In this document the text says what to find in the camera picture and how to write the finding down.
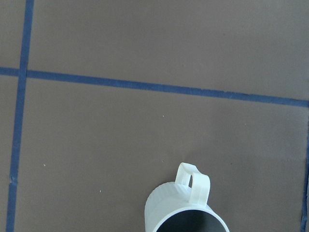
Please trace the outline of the white ribbed plastic cup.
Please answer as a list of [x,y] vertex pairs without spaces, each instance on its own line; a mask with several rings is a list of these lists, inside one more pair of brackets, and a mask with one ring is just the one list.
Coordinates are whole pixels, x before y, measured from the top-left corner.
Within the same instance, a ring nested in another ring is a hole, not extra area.
[[227,232],[228,226],[209,206],[210,178],[182,162],[173,182],[156,187],[144,208],[147,232]]

